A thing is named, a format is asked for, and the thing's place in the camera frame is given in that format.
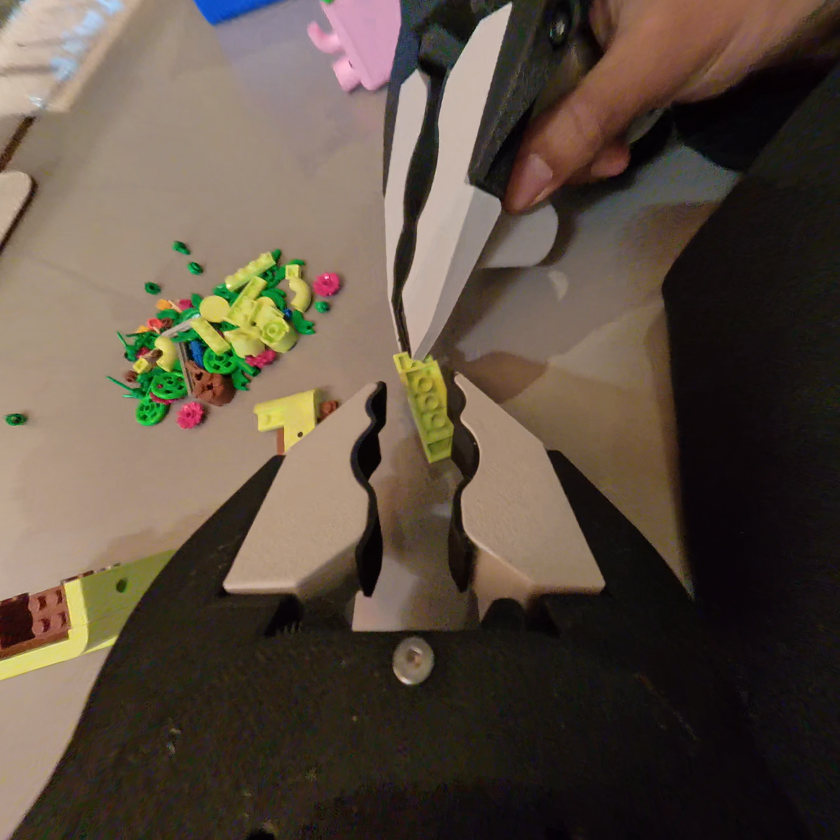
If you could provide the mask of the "blue storage bin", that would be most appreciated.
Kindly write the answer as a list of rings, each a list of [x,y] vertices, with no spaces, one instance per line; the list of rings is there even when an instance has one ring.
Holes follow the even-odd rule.
[[[197,0],[194,4],[198,12],[211,26],[231,23],[248,14],[261,11],[268,7],[284,4],[285,1],[254,0],[254,1],[204,1]]]

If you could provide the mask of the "pink toy figure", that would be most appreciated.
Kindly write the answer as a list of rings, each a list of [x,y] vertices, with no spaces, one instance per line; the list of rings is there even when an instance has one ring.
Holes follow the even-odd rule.
[[[332,69],[346,92],[382,88],[390,79],[402,16],[398,1],[320,2],[331,29],[311,21],[307,33],[326,55],[337,54]]]

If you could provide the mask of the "long lime toy plate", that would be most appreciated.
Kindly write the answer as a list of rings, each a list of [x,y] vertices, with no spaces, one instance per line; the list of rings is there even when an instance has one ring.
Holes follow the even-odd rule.
[[[414,368],[416,368],[417,366],[422,365],[422,364],[431,363],[433,361],[436,362],[431,355],[426,356],[422,360],[415,360],[408,353],[405,353],[405,352],[394,354],[393,355],[393,361],[394,361],[394,364],[395,364],[396,371],[399,375],[400,382],[403,386],[404,393],[406,395],[406,399],[407,399],[407,393],[406,393],[405,378],[404,378],[405,373],[414,369]],[[447,459],[451,456],[452,442],[453,442],[453,435],[454,435],[453,424],[452,424],[452,427],[453,427],[453,433],[452,433],[451,437],[448,437],[448,438],[446,438],[444,440],[441,440],[441,441],[438,441],[436,443],[428,444],[428,443],[425,443],[420,438],[419,433],[417,431],[417,427],[415,426],[415,429],[417,431],[417,435],[419,437],[420,444],[421,444],[422,449],[423,449],[423,453],[425,454],[425,457],[430,464],[436,463],[440,460]]]

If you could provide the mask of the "person's right hand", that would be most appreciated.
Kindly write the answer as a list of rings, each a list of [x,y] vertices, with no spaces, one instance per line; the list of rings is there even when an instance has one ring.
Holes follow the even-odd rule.
[[[838,2],[594,2],[603,55],[572,92],[532,122],[503,206],[519,214],[565,184],[620,175],[627,133],[647,112],[715,97],[758,70],[822,50]]]

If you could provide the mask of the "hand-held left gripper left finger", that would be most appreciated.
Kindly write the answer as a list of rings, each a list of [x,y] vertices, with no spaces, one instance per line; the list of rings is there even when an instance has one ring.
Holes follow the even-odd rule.
[[[353,617],[371,596],[383,538],[370,479],[382,454],[386,385],[363,386],[294,444],[224,580],[231,595],[293,596],[306,618]]]

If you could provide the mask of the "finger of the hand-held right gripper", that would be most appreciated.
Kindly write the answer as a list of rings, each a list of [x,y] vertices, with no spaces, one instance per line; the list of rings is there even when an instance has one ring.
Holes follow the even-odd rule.
[[[468,173],[511,10],[508,3],[478,24],[444,81],[434,178],[402,288],[406,351],[415,359],[432,350],[501,212],[501,200],[471,185]]]
[[[433,103],[433,83],[426,73],[415,69],[397,96],[384,195],[387,298],[401,349],[410,347],[403,288],[413,263],[417,217],[427,190],[431,160],[426,124],[428,106]]]

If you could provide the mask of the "pile of small toy bricks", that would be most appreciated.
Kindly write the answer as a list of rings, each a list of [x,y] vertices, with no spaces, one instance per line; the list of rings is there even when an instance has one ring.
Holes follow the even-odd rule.
[[[129,368],[108,381],[131,401],[139,425],[172,417],[191,431],[314,335],[314,316],[330,312],[342,288],[338,272],[309,278],[305,260],[284,260],[279,248],[264,252],[208,294],[159,297],[152,317],[117,332]]]

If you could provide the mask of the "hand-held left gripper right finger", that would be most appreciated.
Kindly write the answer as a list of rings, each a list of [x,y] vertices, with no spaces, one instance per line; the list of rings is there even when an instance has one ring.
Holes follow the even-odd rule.
[[[452,458],[462,478],[448,535],[450,573],[484,618],[496,602],[598,595],[605,578],[543,442],[462,374],[448,383]]]

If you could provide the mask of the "short lime toy plate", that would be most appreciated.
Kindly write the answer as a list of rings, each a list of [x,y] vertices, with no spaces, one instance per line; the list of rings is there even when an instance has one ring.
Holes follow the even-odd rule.
[[[420,438],[428,444],[451,438],[447,389],[437,362],[405,373],[407,399]]]

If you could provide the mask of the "laminated instruction sheet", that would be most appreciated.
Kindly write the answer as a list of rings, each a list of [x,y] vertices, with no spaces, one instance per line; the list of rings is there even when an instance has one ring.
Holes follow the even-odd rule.
[[[1,2],[1,116],[64,112],[139,1]]]

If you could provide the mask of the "lime brick box with brown bricks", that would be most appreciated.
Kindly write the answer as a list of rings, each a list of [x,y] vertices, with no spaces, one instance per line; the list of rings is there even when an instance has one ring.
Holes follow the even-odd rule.
[[[113,646],[174,555],[168,550],[116,563],[2,600],[1,680]]]

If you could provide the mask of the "person's black clothing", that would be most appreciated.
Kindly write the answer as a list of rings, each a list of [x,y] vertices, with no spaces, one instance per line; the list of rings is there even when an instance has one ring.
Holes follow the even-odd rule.
[[[838,131],[835,68],[663,285],[695,594],[811,838],[839,835]]]

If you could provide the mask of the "lime bracket build with brown plate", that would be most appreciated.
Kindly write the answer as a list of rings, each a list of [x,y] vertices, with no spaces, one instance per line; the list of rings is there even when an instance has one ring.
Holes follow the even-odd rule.
[[[338,401],[312,389],[259,403],[254,407],[254,414],[261,433],[276,433],[277,454],[284,456],[339,406]]]

